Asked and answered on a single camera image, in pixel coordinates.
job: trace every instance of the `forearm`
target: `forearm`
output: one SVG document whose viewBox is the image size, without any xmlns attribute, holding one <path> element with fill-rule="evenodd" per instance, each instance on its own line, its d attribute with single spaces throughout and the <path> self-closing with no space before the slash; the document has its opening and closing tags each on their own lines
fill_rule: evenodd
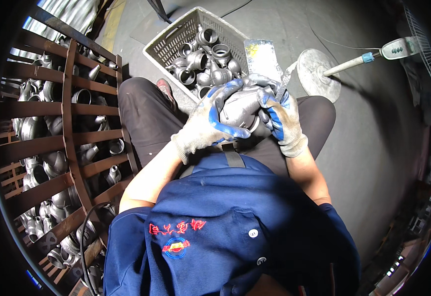
<svg viewBox="0 0 431 296">
<path fill-rule="evenodd" d="M 120 200 L 119 212 L 153 206 L 159 192 L 173 180 L 181 164 L 176 147 L 169 142 L 129 183 Z"/>
<path fill-rule="evenodd" d="M 289 176 L 317 205 L 332 204 L 324 176 L 319 171 L 309 148 L 297 157 L 286 157 Z"/>
</svg>

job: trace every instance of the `blue rubber-coated glove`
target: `blue rubber-coated glove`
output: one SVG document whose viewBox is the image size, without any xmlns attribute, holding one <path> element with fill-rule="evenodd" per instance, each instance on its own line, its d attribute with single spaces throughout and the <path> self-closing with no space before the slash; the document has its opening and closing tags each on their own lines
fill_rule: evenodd
<svg viewBox="0 0 431 296">
<path fill-rule="evenodd" d="M 251 133 L 246 128 L 232 127 L 219 122 L 219 113 L 224 107 L 224 100 L 241 89 L 242 79 L 234 79 L 224 85 L 214 86 L 194 107 L 184 127 L 171 136 L 177 147 L 179 158 L 188 163 L 190 154 L 196 150 L 234 138 L 246 139 Z"/>
<path fill-rule="evenodd" d="M 284 156 L 296 157 L 301 154 L 308 140 L 299 123 L 297 100 L 285 91 L 281 101 L 276 101 L 270 86 L 258 90 L 257 97 L 263 108 L 259 111 L 260 119 L 278 140 Z"/>
</svg>

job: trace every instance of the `fan grille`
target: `fan grille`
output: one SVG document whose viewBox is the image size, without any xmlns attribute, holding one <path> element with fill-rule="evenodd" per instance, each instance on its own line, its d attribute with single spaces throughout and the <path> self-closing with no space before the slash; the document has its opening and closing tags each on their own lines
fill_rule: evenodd
<svg viewBox="0 0 431 296">
<path fill-rule="evenodd" d="M 411 29 L 413 36 L 416 38 L 417 43 L 419 44 L 419 53 L 424 65 L 431 76 L 431 44 L 429 44 L 429 41 L 427 40 L 427 37 L 421 26 L 406 6 L 404 7 L 404 13 L 406 14 L 409 28 Z"/>
</svg>

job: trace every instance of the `blue work shirt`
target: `blue work shirt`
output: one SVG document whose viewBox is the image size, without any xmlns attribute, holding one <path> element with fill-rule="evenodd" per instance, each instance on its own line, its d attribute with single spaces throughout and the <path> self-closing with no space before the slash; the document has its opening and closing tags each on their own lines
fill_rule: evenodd
<svg viewBox="0 0 431 296">
<path fill-rule="evenodd" d="M 262 273 L 293 295 L 356 292 L 360 260 L 336 210 L 241 157 L 246 168 L 212 154 L 168 183 L 153 208 L 115 217 L 105 295 L 244 295 Z"/>
</svg>

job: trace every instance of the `knee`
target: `knee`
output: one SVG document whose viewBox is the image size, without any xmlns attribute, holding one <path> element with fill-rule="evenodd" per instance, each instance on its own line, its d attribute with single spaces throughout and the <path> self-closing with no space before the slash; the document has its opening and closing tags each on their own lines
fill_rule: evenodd
<svg viewBox="0 0 431 296">
<path fill-rule="evenodd" d="M 309 98 L 315 106 L 315 115 L 317 118 L 323 118 L 325 121 L 334 125 L 336 110 L 334 104 L 326 97 L 312 96 Z"/>
<path fill-rule="evenodd" d="M 124 94 L 135 94 L 153 86 L 154 84 L 146 78 L 133 77 L 122 82 L 118 90 L 118 95 L 119 97 L 126 97 Z"/>
</svg>

